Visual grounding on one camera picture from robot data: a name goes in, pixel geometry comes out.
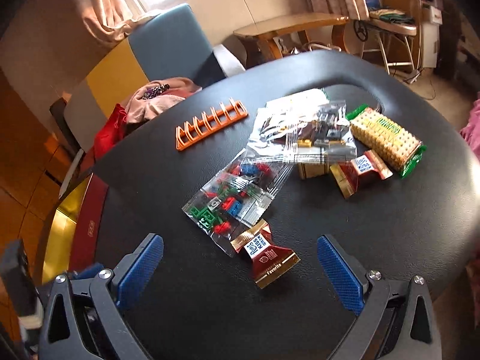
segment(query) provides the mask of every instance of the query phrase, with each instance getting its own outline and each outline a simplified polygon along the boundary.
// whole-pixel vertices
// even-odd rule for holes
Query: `wooden table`
[[[282,53],[274,41],[275,37],[298,32],[300,41],[302,44],[305,44],[310,42],[306,30],[333,25],[339,26],[338,29],[340,31],[335,31],[335,33],[343,32],[343,25],[348,20],[347,16],[329,13],[301,13],[273,17],[272,19],[242,27],[233,33],[240,39],[247,50],[247,65],[250,65],[248,60],[253,58],[258,49],[261,50],[263,56],[268,61],[282,58]],[[332,32],[332,41],[334,45],[339,46],[342,50],[345,49],[343,35],[334,37],[334,32]]]

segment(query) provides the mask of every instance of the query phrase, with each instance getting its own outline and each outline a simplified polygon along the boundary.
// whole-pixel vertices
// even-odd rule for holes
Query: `metal screw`
[[[67,276],[64,274],[60,274],[55,278],[55,282],[58,284],[63,283],[65,280],[67,280]]]
[[[370,271],[368,273],[368,277],[372,280],[380,280],[382,278],[382,274],[378,271]]]
[[[98,276],[100,279],[108,279],[110,276],[112,276],[112,271],[110,269],[102,269]]]
[[[425,284],[425,279],[419,275],[413,276],[413,281],[417,284],[420,284],[421,286]]]

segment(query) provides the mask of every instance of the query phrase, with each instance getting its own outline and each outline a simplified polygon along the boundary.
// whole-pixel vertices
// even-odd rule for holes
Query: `plastic bag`
[[[287,135],[297,128],[301,117],[315,115],[318,107],[327,103],[325,92],[317,88],[267,102],[257,110],[244,161],[283,162]]]
[[[242,163],[246,150],[208,181],[182,210],[230,257],[230,242],[254,226],[293,165]]]
[[[286,135],[284,162],[334,164],[357,157],[344,100],[306,107]]]

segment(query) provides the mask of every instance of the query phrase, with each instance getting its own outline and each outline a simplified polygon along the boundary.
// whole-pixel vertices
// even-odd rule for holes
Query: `yellow chair panel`
[[[115,104],[147,84],[148,78],[125,39],[94,67],[86,81],[98,106],[109,117]]]
[[[74,241],[78,215],[92,175],[82,181],[55,210],[43,261],[42,283],[68,271],[71,245]]]

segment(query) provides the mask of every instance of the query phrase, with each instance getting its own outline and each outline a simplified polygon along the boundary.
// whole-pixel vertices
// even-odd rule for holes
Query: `chocolate wrapper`
[[[242,234],[239,245],[243,245],[253,262],[253,278],[260,288],[268,286],[300,261],[292,249],[272,244],[270,227],[264,220]]]
[[[347,163],[336,163],[330,166],[330,173],[337,181],[345,199],[352,196],[359,188],[363,188],[378,177],[385,180],[392,172],[374,150],[368,150],[358,158]]]
[[[417,166],[426,146],[366,104],[346,115],[355,138],[374,149],[403,178]]]
[[[229,256],[230,242],[254,226],[289,176],[292,165],[243,164],[245,150],[208,181],[182,208]]]
[[[327,174],[329,168],[328,163],[300,163],[298,164],[298,173],[301,179],[310,179]]]

